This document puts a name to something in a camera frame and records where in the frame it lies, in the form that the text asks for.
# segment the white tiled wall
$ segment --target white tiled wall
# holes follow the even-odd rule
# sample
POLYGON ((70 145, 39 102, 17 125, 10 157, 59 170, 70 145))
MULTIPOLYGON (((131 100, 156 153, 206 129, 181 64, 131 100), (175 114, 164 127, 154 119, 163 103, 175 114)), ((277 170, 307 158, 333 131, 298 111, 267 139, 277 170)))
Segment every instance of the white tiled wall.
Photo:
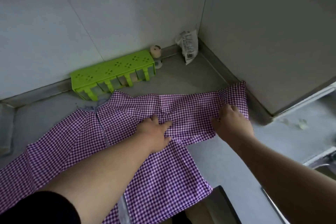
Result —
POLYGON ((0 99, 199 26, 204 0, 0 0, 0 99))

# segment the right arm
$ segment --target right arm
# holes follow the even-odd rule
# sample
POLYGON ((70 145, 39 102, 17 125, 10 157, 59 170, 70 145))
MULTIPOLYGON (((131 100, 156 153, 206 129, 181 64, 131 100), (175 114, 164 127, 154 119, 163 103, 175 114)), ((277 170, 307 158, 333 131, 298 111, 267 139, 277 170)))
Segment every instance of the right arm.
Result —
POLYGON ((273 202, 294 223, 336 219, 336 181, 259 142, 252 125, 235 106, 224 105, 212 127, 245 162, 273 202))

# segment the plastic bag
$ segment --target plastic bag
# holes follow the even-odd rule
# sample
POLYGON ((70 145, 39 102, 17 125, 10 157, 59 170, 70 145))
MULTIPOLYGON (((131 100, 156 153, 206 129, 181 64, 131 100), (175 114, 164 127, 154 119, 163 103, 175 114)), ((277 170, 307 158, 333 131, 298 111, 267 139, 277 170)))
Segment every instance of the plastic bag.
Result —
POLYGON ((188 65, 197 56, 198 53, 198 38, 196 29, 190 32, 183 31, 175 39, 182 48, 182 54, 185 59, 185 64, 188 65))

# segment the barcode label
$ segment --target barcode label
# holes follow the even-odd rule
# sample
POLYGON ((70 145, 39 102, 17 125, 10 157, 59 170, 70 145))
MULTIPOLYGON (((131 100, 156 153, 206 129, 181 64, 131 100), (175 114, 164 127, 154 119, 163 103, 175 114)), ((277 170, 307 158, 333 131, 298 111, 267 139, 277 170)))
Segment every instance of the barcode label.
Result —
POLYGON ((187 59, 191 59, 194 57, 194 46, 193 46, 193 38, 191 34, 183 36, 183 47, 187 52, 187 59))

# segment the gray countertop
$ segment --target gray countertop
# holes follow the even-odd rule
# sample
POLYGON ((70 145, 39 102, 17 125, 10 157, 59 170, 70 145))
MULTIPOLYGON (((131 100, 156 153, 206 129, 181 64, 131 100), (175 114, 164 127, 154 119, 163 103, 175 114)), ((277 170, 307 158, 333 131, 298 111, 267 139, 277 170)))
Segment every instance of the gray countertop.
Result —
MULTIPOLYGON (((150 82, 139 82, 122 91, 136 97, 149 93, 203 93, 226 86, 226 82, 201 55, 187 66, 181 56, 175 55, 163 60, 163 67, 157 70, 157 75, 150 82)), ((78 107, 97 106, 107 97, 97 103, 84 101, 75 93, 66 92, 19 108, 13 134, 14 151, 11 155, 0 158, 0 167, 19 156, 27 144, 35 142, 78 107)), ((334 96, 327 96, 265 127, 252 121, 255 133, 267 146, 304 162, 334 143, 336 114, 330 111, 331 106, 335 107, 334 102, 334 96), (297 127, 299 119, 307 121, 306 130, 297 127)), ((189 145, 188 150, 210 185, 223 187, 243 224, 281 223, 258 181, 220 138, 216 136, 189 145)))

